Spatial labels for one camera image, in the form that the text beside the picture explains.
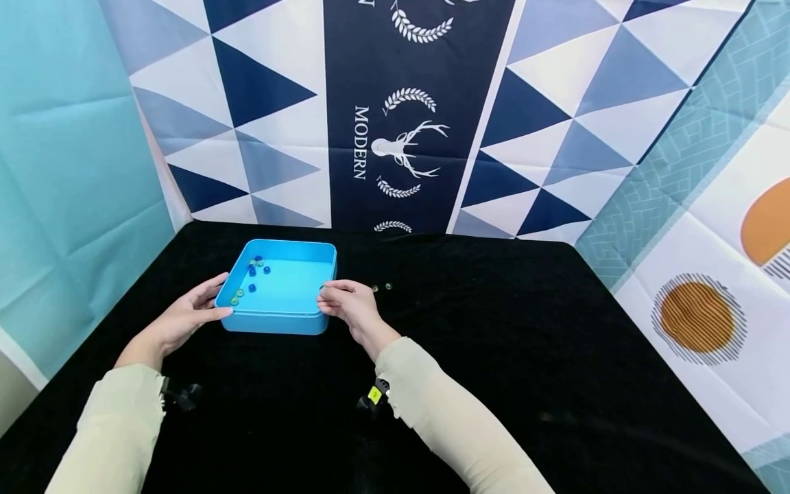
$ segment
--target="fabric backdrop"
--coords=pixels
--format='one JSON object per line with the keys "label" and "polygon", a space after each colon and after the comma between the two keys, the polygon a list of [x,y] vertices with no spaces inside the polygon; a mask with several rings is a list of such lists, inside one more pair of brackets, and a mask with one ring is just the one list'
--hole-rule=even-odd
{"label": "fabric backdrop", "polygon": [[193,217],[576,244],[786,492],[785,2],[102,5]]}
{"label": "fabric backdrop", "polygon": [[0,16],[0,434],[173,237],[93,0]]}

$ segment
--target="person's left hand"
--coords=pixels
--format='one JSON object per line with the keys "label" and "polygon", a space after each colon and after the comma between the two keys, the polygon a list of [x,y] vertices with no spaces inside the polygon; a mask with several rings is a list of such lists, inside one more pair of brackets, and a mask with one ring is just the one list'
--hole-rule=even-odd
{"label": "person's left hand", "polygon": [[230,307],[214,307],[216,294],[227,278],[228,273],[222,273],[178,298],[134,337],[115,366],[145,364],[158,371],[162,368],[162,359],[181,348],[201,326],[232,314]]}

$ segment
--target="hand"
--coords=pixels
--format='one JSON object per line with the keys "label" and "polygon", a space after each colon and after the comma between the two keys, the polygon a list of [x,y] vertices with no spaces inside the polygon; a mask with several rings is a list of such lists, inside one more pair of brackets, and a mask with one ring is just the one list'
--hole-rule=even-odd
{"label": "hand", "polygon": [[230,307],[214,307],[216,294],[227,278],[228,273],[222,273],[178,298],[132,339],[115,366],[145,364],[161,370],[162,359],[181,348],[201,326],[233,313]]}
{"label": "hand", "polygon": [[378,354],[401,336],[378,314],[370,287],[351,280],[327,281],[318,294],[318,308],[343,319],[354,341],[375,362]]}

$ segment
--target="black tablecloth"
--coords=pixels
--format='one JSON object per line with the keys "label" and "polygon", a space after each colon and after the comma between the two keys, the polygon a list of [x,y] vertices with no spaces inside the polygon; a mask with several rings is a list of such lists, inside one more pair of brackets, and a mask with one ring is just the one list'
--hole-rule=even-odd
{"label": "black tablecloth", "polygon": [[[496,414],[558,494],[764,492],[572,247],[562,243],[187,225],[0,439],[0,492],[42,492],[93,383],[176,297],[253,238],[337,247],[338,277]],[[387,409],[354,413],[373,364],[317,337],[206,325],[165,362],[204,400],[169,413],[144,492],[463,492]]]}

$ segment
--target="finger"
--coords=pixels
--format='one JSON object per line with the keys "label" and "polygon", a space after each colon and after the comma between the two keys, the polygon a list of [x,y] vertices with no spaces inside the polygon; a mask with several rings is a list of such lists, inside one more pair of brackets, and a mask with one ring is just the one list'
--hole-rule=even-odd
{"label": "finger", "polygon": [[215,286],[213,288],[209,288],[209,290],[206,293],[200,295],[197,298],[197,302],[195,302],[195,305],[202,305],[205,303],[206,300],[211,300],[215,298],[221,289],[222,286]]}
{"label": "finger", "polygon": [[211,321],[219,321],[233,314],[232,307],[215,307],[204,311],[195,311],[195,323],[205,324]]}
{"label": "finger", "polygon": [[204,311],[205,309],[213,309],[216,304],[216,299],[206,300],[200,306],[196,307],[198,310]]}
{"label": "finger", "polygon": [[348,300],[348,298],[352,296],[350,292],[342,290],[340,288],[334,287],[324,287],[321,290],[320,297],[326,302],[336,302],[338,304],[342,304],[344,301]]}
{"label": "finger", "polygon": [[333,317],[337,317],[338,314],[340,314],[340,309],[337,309],[335,307],[319,307],[318,309],[324,314],[331,315]]}
{"label": "finger", "polygon": [[337,303],[335,300],[330,300],[330,299],[324,297],[323,295],[319,295],[319,296],[315,297],[315,301],[316,302],[332,302],[334,304]]}
{"label": "finger", "polygon": [[326,283],[324,283],[324,286],[330,288],[339,288],[340,290],[345,290],[347,292],[356,292],[361,288],[368,288],[367,285],[363,285],[362,283],[353,280],[327,281]]}
{"label": "finger", "polygon": [[211,278],[210,280],[203,281],[195,288],[192,288],[189,292],[186,293],[186,295],[184,295],[184,298],[187,299],[194,306],[204,293],[208,292],[211,288],[222,285],[227,279],[228,279],[227,272],[218,274],[215,277]]}

